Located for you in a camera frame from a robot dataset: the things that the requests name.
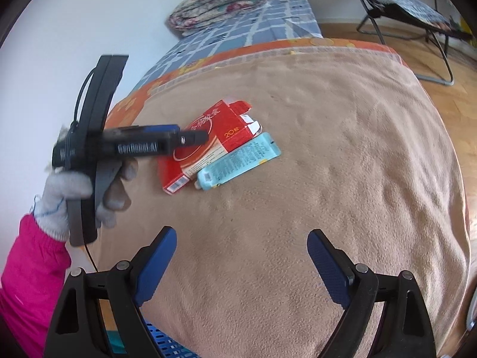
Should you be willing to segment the pink sleeve forearm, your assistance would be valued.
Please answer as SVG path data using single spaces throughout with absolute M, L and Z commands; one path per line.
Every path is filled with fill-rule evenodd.
M 66 243 L 49 237 L 31 214 L 1 275 L 1 356 L 42 357 L 71 261 Z

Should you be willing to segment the left gloved hand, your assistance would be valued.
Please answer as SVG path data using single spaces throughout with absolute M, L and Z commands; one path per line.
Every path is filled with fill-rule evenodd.
M 131 205 L 123 182 L 137 176 L 138 162 L 126 158 L 116 178 L 106 190 L 103 201 L 96 209 L 96 216 L 102 226 L 111 229 L 117 223 L 117 213 Z M 69 222 L 66 202 L 84 200 L 94 194 L 90 178 L 77 171 L 53 171 L 44 185 L 43 194 L 36 200 L 32 215 L 40 229 L 49 237 L 66 241 L 69 238 Z

